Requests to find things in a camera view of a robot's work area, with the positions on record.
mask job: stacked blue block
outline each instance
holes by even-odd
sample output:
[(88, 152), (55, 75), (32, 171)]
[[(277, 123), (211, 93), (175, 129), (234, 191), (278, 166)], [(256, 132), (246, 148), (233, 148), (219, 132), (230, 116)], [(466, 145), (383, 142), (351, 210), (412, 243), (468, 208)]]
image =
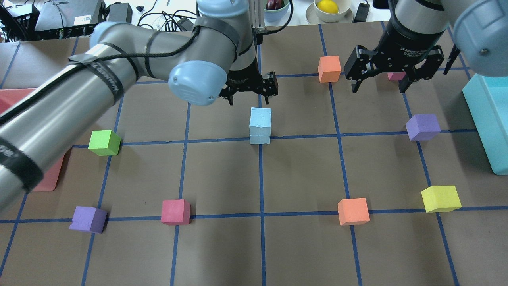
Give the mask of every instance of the stacked blue block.
[(476, 74), (462, 91), (492, 171), (508, 175), (508, 77)]
[(249, 134), (251, 144), (269, 144), (272, 132), (272, 109), (250, 109)]

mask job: yellow fruit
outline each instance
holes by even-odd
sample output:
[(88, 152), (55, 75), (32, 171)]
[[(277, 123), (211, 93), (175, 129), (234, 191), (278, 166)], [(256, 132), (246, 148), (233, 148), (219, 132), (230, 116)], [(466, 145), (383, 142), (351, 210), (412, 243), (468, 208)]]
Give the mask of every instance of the yellow fruit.
[(339, 7), (332, 0), (322, 0), (321, 2), (319, 2), (317, 4), (317, 7), (319, 8), (319, 10), (321, 10), (325, 13), (330, 13), (330, 14), (339, 13)]

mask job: yellow cube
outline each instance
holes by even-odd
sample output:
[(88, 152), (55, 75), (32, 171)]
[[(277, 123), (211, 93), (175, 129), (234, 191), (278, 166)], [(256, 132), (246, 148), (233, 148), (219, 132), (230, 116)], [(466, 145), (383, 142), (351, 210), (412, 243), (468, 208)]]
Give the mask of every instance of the yellow cube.
[(431, 186), (422, 191), (422, 197), (428, 213), (450, 212), (462, 208), (455, 186)]

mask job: sticker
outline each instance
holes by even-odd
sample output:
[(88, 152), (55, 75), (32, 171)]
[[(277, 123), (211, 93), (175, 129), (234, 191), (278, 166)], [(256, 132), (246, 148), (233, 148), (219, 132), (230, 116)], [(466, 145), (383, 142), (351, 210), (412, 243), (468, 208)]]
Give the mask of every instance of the sticker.
[(78, 16), (74, 18), (74, 26), (90, 24), (92, 21), (92, 15)]

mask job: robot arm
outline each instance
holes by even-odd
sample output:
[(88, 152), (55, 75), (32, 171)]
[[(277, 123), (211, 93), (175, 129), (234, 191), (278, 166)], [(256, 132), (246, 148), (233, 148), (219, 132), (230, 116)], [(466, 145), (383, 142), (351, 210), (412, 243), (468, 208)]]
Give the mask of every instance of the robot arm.
[(233, 88), (277, 95), (275, 75), (263, 78), (257, 69), (247, 0), (198, 3), (203, 17), (190, 37), (101, 23), (91, 50), (71, 57), (65, 69), (0, 116), (0, 212), (30, 192), (141, 76), (167, 80), (173, 93), (197, 105), (211, 104), (226, 83), (230, 103)]
[[(462, 51), (470, 67), (486, 76), (508, 75), (508, 2), (501, 0), (388, 0), (392, 13), (374, 50), (356, 46), (345, 75), (356, 92), (363, 80), (382, 72), (406, 72), (400, 92), (431, 79), (445, 57), (437, 40), (451, 23), (452, 60)], [(420, 68), (416, 65), (423, 62)]]

